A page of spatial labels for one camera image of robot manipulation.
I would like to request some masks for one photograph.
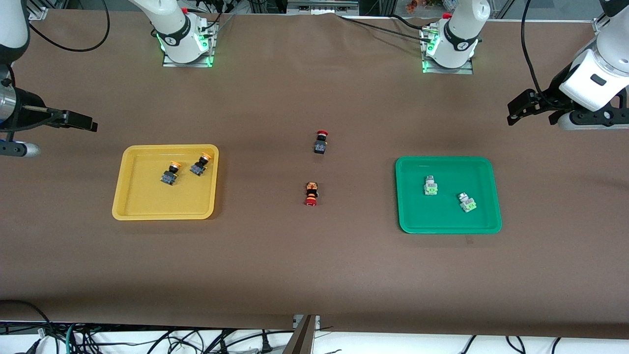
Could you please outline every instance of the robotic arm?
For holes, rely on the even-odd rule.
[[[509,103],[509,125],[554,111],[565,130],[629,128],[629,0],[599,0],[609,22],[542,93],[527,89]]]
[[[177,63],[188,63],[210,49],[208,22],[192,13],[184,13],[177,0],[130,0],[148,16],[157,32],[165,55]],[[0,72],[19,59],[28,47],[28,13],[26,0],[0,0]],[[46,107],[36,94],[19,89],[14,78],[1,81],[0,86],[0,155],[33,157],[39,147],[16,142],[16,132],[48,125],[56,128],[79,128],[95,132],[98,124],[91,117],[72,111]]]
[[[451,18],[432,24],[437,28],[426,55],[443,67],[461,67],[474,55],[479,43],[478,34],[489,19],[491,8],[487,0],[459,1]]]

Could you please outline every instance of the black cable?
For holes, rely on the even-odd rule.
[[[125,342],[118,342],[118,343],[94,343],[94,346],[112,346],[112,345],[138,346],[138,345],[151,344],[151,343],[154,343],[156,341],[157,340],[146,341],[146,342],[142,342],[142,343],[125,343]]]
[[[42,310],[39,309],[39,307],[31,304],[28,301],[24,301],[24,300],[13,300],[13,299],[5,299],[5,300],[0,300],[0,305],[1,304],[20,304],[20,305],[26,305],[30,308],[32,308],[33,310],[35,310],[42,318],[44,321],[46,321],[46,325],[48,326],[48,328],[50,329],[50,333],[54,334],[55,333],[55,329],[52,326],[52,322],[50,322],[50,320],[48,319],[48,316],[46,316]],[[57,341],[57,337],[53,335],[53,339],[55,340],[55,353],[59,352],[59,342]]]
[[[111,21],[109,19],[109,10],[107,9],[107,4],[105,3],[105,0],[101,0],[101,2],[103,3],[103,7],[105,8],[105,15],[107,16],[107,30],[105,31],[105,36],[103,36],[103,39],[101,39],[100,42],[98,42],[98,44],[96,44],[93,47],[89,47],[89,48],[85,48],[85,49],[74,49],[74,48],[68,48],[64,45],[55,43],[53,40],[51,40],[50,38],[46,37],[42,32],[40,32],[39,30],[37,30],[37,28],[35,28],[33,25],[31,25],[30,23],[28,24],[28,26],[35,32],[37,33],[40,37],[42,37],[43,39],[45,39],[48,43],[54,45],[57,48],[61,48],[63,50],[67,50],[69,52],[79,52],[79,53],[83,53],[83,52],[90,52],[98,47],[100,47],[106,40],[107,37],[109,37],[109,29],[111,28]]]
[[[220,343],[221,340],[225,340],[225,338],[227,338],[227,336],[229,336],[230,334],[234,333],[236,330],[235,329],[224,329],[221,334],[219,334],[213,341],[212,343],[210,343],[208,345],[207,348],[205,348],[205,350],[202,352],[202,354],[208,354],[212,349],[214,349],[214,347],[216,347],[216,345],[218,343]]]
[[[25,354],[35,354],[37,353],[37,347],[39,346],[39,343],[42,341],[42,339],[38,339],[36,340],[31,347],[26,351]]]
[[[197,330],[197,335],[199,336],[199,339],[201,340],[201,348],[205,348],[205,342],[203,341],[203,336],[201,336],[201,333],[199,333],[199,331]]]
[[[147,354],[151,354],[151,351],[153,351],[153,349],[155,349],[155,347],[164,339],[168,338],[168,336],[170,336],[171,333],[173,333],[174,331],[166,331],[166,333],[164,333],[158,340],[156,340],[153,345],[148,349]]]
[[[13,333],[22,332],[22,331],[30,331],[32,329],[37,328],[37,327],[30,326],[30,327],[26,327],[26,328],[14,329],[14,330],[10,331],[9,327],[14,327],[14,326],[1,326],[0,328],[4,328],[4,332],[0,333],[0,335],[13,334]]]
[[[267,336],[267,332],[262,330],[262,350],[260,351],[262,354],[267,354],[273,351],[273,347],[269,344],[269,336]]]
[[[218,13],[218,16],[216,17],[216,19],[215,19],[212,23],[210,23],[209,25],[207,25],[207,26],[205,26],[205,27],[202,27],[202,28],[201,28],[201,31],[205,31],[205,30],[207,30],[208,28],[211,28],[211,27],[213,27],[215,24],[217,24],[217,23],[218,23],[218,20],[220,20],[220,19],[221,19],[221,15],[222,15],[222,14],[223,14],[223,13]]]
[[[203,348],[199,349],[196,345],[190,344],[190,342],[186,341],[186,338],[190,337],[193,334],[194,334],[194,331],[191,331],[190,333],[185,335],[183,338],[169,337],[169,341],[172,339],[172,340],[175,340],[175,342],[170,343],[168,354],[171,354],[173,351],[175,351],[175,349],[177,348],[177,345],[181,347],[183,347],[184,345],[187,345],[191,348],[194,348],[195,354],[198,354],[200,351],[203,351]]]
[[[467,341],[467,345],[465,346],[465,349],[463,349],[463,351],[461,352],[461,354],[467,354],[467,351],[470,349],[470,346],[472,345],[472,342],[476,339],[476,335],[472,336],[470,338],[469,341]]]
[[[507,340],[507,344],[509,344],[509,346],[510,346],[513,350],[517,351],[517,352],[518,352],[518,353],[520,353],[520,354],[526,354],[526,348],[524,347],[524,342],[522,342],[522,339],[521,339],[519,336],[516,336],[515,338],[517,338],[517,339],[518,339],[518,341],[520,342],[520,345],[522,346],[522,349],[521,349],[521,350],[520,350],[520,349],[517,349],[517,348],[516,348],[516,347],[515,347],[515,346],[511,343],[511,340],[509,339],[509,336],[505,336],[504,338]]]
[[[400,15],[396,15],[396,14],[392,14],[389,15],[389,17],[392,18],[397,18],[398,20],[402,21],[402,23],[404,23],[406,26],[409,26],[410,28],[414,28],[415,30],[420,30],[421,31],[421,26],[415,26],[414,24],[406,21],[402,16]]]
[[[559,343],[560,340],[561,340],[561,337],[557,337],[557,339],[552,343],[552,349],[550,351],[550,354],[555,354],[557,343]]]
[[[6,69],[9,71],[9,75],[11,75],[11,85],[15,87],[15,73],[13,72],[13,68],[10,64],[6,64]]]
[[[233,342],[231,342],[231,343],[227,344],[224,348],[221,348],[221,350],[217,351],[217,353],[226,353],[227,348],[231,347],[232,345],[234,345],[234,344],[238,344],[238,343],[243,342],[243,341],[250,340],[250,339],[252,339],[252,338],[260,337],[260,336],[262,336],[263,334],[268,335],[268,334],[293,333],[293,332],[294,332],[294,331],[271,331],[271,332],[264,332],[264,333],[254,334],[254,335],[251,335],[251,336],[249,336],[249,337],[244,337],[244,338],[242,338],[242,339],[240,339],[240,340],[233,341]]]
[[[369,9],[369,11],[367,11],[367,12],[365,13],[365,16],[368,16],[368,15],[371,13],[371,11],[375,10],[376,5],[380,5],[380,1],[376,1],[376,2],[374,2],[374,4],[373,4],[373,5],[371,6],[371,8]],[[378,10],[379,10],[379,12],[382,12],[382,9],[380,8],[380,6],[378,6]]]
[[[526,64],[528,66],[528,70],[531,73],[531,78],[533,79],[533,84],[535,85],[535,89],[537,90],[537,94],[548,103],[550,106],[554,108],[563,108],[563,105],[555,104],[551,102],[540,87],[540,83],[537,81],[537,76],[535,75],[535,69],[533,68],[533,63],[531,63],[531,58],[528,56],[528,50],[526,49],[526,39],[525,39],[525,22],[526,22],[526,14],[528,13],[528,7],[531,5],[531,0],[526,0],[526,4],[524,5],[524,12],[522,13],[522,23],[520,27],[520,41],[522,43],[522,52],[524,53],[524,59],[526,60]]]
[[[402,36],[402,37],[407,37],[407,38],[416,39],[416,40],[418,40],[418,41],[420,41],[420,42],[430,42],[430,40],[429,40],[428,38],[420,38],[420,37],[415,37],[415,36],[407,35],[407,34],[405,34],[405,33],[400,33],[400,32],[396,32],[396,31],[389,30],[388,28],[382,28],[382,27],[378,27],[378,26],[370,25],[369,23],[364,23],[364,22],[356,21],[356,20],[353,20],[353,19],[351,19],[351,18],[346,18],[346,17],[342,17],[342,16],[341,16],[341,18],[342,18],[343,20],[345,20],[345,21],[354,22],[354,23],[357,23],[357,24],[359,24],[359,25],[363,25],[363,26],[367,26],[367,27],[375,28],[376,30],[380,30],[380,31],[385,31],[385,32],[393,33],[393,34],[395,34],[395,35],[399,35],[399,36]]]

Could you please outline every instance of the yellow tray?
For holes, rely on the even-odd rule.
[[[201,176],[190,172],[202,153],[212,157]],[[169,186],[160,179],[170,162],[182,166]],[[201,220],[214,211],[218,149],[200,145],[136,145],[122,155],[111,213],[118,220]]]

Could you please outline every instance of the metal mounting plate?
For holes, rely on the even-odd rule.
[[[430,26],[425,26],[424,29],[420,30],[420,38],[429,38],[433,39],[434,36],[434,28]],[[474,73],[472,69],[472,59],[467,59],[467,62],[463,64],[462,67],[458,67],[456,69],[450,69],[448,67],[443,67],[435,61],[432,57],[426,54],[428,50],[429,43],[422,42],[420,44],[421,49],[421,70],[423,72],[433,72],[435,74],[461,74],[461,75],[471,75]]]
[[[214,65],[214,53],[216,52],[216,39],[218,37],[218,29],[219,24],[215,24],[212,29],[208,30],[207,34],[210,37],[207,39],[208,41],[208,51],[201,54],[196,60],[191,61],[189,63],[178,63],[173,61],[168,55],[164,54],[164,59],[162,61],[163,67],[212,67]]]

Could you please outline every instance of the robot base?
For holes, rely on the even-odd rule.
[[[429,26],[424,26],[420,30],[420,38],[428,38],[432,41],[438,40],[439,29],[436,27],[436,23],[431,23]],[[434,72],[436,74],[462,74],[471,75],[474,73],[472,70],[472,59],[467,59],[467,62],[461,67],[450,69],[443,67],[430,57],[426,52],[431,43],[422,42],[421,49],[421,69],[423,72]]]
[[[207,26],[207,20],[201,18],[201,25]],[[216,38],[218,36],[218,28],[219,25],[215,24],[210,30],[206,30],[205,32],[201,32],[202,35],[209,35],[209,37],[202,41],[202,43],[207,43],[208,50],[201,54],[196,60],[193,60],[188,63],[179,63],[171,58],[168,55],[164,54],[164,59],[162,61],[162,66],[164,67],[212,67],[214,64],[214,53],[216,52]]]

